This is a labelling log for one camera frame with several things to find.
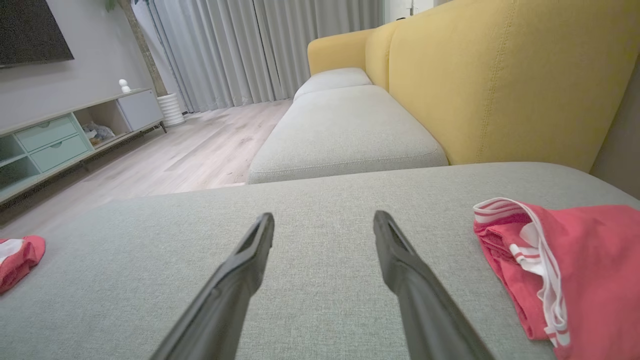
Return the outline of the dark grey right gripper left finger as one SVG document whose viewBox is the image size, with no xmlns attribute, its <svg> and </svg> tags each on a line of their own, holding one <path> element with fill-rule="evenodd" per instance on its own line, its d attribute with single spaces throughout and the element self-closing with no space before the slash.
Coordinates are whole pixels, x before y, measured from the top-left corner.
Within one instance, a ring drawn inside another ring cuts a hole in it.
<svg viewBox="0 0 640 360">
<path fill-rule="evenodd" d="M 274 216 L 259 215 L 231 254 L 187 306 L 153 360 L 233 360 L 250 299 L 265 277 Z"/>
</svg>

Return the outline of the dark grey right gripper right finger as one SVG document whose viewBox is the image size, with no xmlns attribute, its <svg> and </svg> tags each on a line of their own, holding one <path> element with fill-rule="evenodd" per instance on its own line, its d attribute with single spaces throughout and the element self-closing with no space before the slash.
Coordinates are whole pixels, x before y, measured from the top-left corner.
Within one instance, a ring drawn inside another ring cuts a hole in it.
<svg viewBox="0 0 640 360">
<path fill-rule="evenodd" d="M 493 354 L 393 217 L 377 210 L 375 248 L 400 308 L 412 360 L 491 360 Z"/>
</svg>

